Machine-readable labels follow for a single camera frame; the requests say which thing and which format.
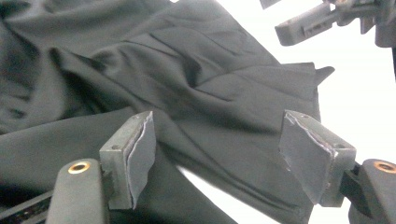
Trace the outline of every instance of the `black cloth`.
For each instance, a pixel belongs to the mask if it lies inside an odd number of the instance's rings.
[[[280,64],[209,0],[0,8],[0,203],[53,188],[63,165],[97,159],[128,117],[152,110],[157,159],[123,215],[232,223],[182,165],[282,223],[307,222],[313,205],[277,144],[285,109],[319,119],[317,85],[332,68]]]

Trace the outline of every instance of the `white background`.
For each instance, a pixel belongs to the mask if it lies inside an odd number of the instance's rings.
[[[321,0],[283,0],[262,10],[260,0],[218,0],[281,63],[313,62],[335,72],[319,86],[322,124],[358,150],[357,162],[396,162],[396,84],[391,49],[375,45],[375,29],[360,35],[358,20],[333,28],[293,47],[282,47],[274,27],[319,5]],[[183,170],[212,202],[238,223],[277,223]],[[310,224],[349,223],[342,208],[315,206]]]

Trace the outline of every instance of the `white surface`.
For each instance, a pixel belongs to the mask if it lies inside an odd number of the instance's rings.
[[[358,150],[357,161],[396,162],[396,84],[391,50],[375,45],[375,30],[360,35],[359,21],[334,27],[294,47],[280,46],[274,27],[321,0],[283,0],[262,10],[260,0],[218,0],[281,63],[314,62],[335,72],[319,86],[322,123]],[[257,210],[184,171],[210,200],[238,223],[276,223]],[[349,201],[342,208],[316,206],[310,224],[347,224]]]

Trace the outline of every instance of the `brass screw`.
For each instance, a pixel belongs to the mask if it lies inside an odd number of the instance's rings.
[[[90,169],[91,164],[87,161],[79,161],[77,163],[74,163],[72,166],[69,168],[69,174],[71,175],[77,175],[81,174],[88,169]]]
[[[385,161],[375,161],[374,166],[380,171],[396,175],[396,165],[394,164]]]

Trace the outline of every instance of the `dark gray fabric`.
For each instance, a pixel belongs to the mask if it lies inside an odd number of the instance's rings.
[[[100,148],[88,144],[84,154],[72,147],[74,140],[66,136],[74,133],[67,127],[77,125],[72,120],[78,118],[70,118],[128,106],[131,115],[154,111],[158,153],[164,158],[156,164],[170,162],[170,170],[184,165],[281,222],[307,222],[313,205],[288,172],[277,144],[285,109],[319,119],[317,85],[331,68],[280,64],[213,1],[0,3],[0,71],[5,71],[0,87],[13,87],[0,90],[0,130],[6,133],[0,158],[19,165],[8,169],[9,163],[0,162],[0,186],[50,189],[59,167],[81,156],[97,158]],[[42,154],[26,149],[28,142],[9,143],[21,142],[27,128],[46,130],[52,123],[60,131],[30,132]],[[92,125],[85,132],[117,129],[99,121]],[[98,144],[106,141],[104,135],[94,138]],[[48,139],[62,141],[52,145]],[[56,166],[41,175],[26,163],[25,153],[32,164]],[[47,160],[48,155],[63,159]],[[188,186],[180,184],[185,181],[179,176],[169,188]],[[186,195],[197,193],[186,188]],[[156,207],[162,203],[148,202],[142,199],[142,207],[167,219]],[[183,208],[168,203],[173,214]],[[207,205],[199,207],[205,211]],[[198,212],[189,219],[178,213],[180,219],[167,220],[193,223],[208,216]]]

